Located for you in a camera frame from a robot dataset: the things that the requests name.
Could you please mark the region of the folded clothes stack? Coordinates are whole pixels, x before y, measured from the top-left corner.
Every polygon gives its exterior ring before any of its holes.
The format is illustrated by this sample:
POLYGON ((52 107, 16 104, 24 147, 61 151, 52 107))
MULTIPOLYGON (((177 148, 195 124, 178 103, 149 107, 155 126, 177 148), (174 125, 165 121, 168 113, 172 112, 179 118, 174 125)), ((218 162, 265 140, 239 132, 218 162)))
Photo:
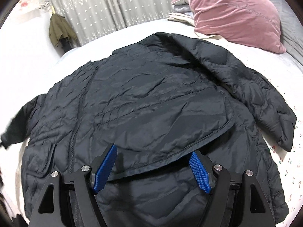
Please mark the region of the folded clothes stack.
POLYGON ((181 22, 195 26, 194 13, 188 4, 188 0, 178 0, 172 3, 172 12, 168 14, 167 19, 173 22, 181 22))

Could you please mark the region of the olive green hanging coat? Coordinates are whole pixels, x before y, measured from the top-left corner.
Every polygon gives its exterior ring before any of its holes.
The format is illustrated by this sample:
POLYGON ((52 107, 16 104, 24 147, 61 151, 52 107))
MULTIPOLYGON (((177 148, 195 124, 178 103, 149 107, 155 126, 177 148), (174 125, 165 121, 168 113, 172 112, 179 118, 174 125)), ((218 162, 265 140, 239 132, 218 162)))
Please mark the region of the olive green hanging coat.
POLYGON ((67 53, 72 49, 72 43, 77 42, 77 34, 65 20, 65 17, 54 13, 50 18, 49 38, 54 47, 61 45, 63 51, 67 53))

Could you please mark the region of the grey dotted curtain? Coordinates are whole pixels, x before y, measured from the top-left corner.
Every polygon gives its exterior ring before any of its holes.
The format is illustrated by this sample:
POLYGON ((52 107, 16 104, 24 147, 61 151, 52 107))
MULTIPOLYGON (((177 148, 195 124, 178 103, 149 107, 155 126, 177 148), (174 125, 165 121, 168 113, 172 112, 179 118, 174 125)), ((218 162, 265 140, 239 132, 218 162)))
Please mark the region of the grey dotted curtain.
POLYGON ((79 44, 141 23, 165 19, 172 0, 49 0, 69 22, 79 44))

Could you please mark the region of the pink velvet pillow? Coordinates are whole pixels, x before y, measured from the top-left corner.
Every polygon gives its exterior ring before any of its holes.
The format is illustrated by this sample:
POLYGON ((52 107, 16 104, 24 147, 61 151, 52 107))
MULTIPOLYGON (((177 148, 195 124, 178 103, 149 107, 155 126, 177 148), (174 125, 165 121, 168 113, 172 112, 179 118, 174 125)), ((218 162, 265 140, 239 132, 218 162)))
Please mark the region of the pink velvet pillow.
MULTIPOLYGON (((173 0, 177 4, 183 0, 173 0)), ((273 53, 285 53, 280 17, 270 0, 187 0, 195 31, 273 53)))

